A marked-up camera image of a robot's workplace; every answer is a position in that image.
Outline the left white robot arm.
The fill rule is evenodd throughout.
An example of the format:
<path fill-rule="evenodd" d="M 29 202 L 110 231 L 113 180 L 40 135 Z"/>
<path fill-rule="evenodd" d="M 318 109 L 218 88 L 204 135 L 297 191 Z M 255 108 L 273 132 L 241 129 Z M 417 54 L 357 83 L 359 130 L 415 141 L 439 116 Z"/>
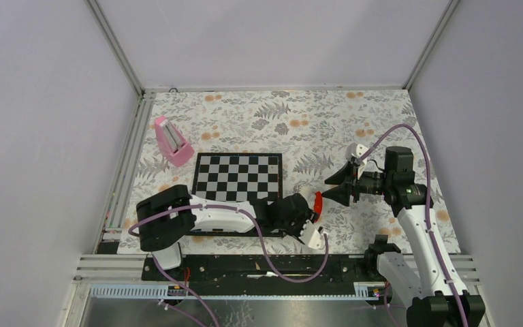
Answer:
<path fill-rule="evenodd" d="M 129 235 L 138 238 L 142 251 L 157 258 L 158 271 L 169 280 L 183 274 L 180 239 L 196 230 L 257 235 L 279 231 L 311 249 L 325 246 L 314 224 L 317 213 L 299 193 L 276 200 L 222 202 L 191 195 L 186 186 L 175 185 L 138 202 L 136 215 Z"/>

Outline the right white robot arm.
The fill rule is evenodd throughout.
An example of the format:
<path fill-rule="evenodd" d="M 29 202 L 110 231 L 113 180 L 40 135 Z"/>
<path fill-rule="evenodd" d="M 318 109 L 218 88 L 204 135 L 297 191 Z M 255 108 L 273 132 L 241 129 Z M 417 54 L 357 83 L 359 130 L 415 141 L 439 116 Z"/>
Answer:
<path fill-rule="evenodd" d="M 407 309 L 408 326 L 479 326 L 486 305 L 469 292 L 449 257 L 430 191 L 415 182 L 411 149 L 386 148 L 382 172 L 366 171 L 367 150 L 356 143 L 347 147 L 347 162 L 326 179 L 333 188 L 323 197 L 349 206 L 362 194 L 382 196 L 407 236 L 416 268 L 405 263 L 386 236 L 378 235 L 364 253 L 364 274 L 374 281 L 386 279 Z"/>

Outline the keyring with red fob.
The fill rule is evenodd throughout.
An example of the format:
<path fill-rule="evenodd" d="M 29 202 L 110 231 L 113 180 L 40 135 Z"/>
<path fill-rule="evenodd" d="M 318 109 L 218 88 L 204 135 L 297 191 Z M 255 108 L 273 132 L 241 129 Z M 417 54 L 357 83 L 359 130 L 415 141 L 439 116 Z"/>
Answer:
<path fill-rule="evenodd" d="M 320 191 L 301 191 L 302 196 L 308 203 L 308 206 L 313 211 L 311 221 L 317 223 L 321 218 L 323 210 L 323 196 Z"/>

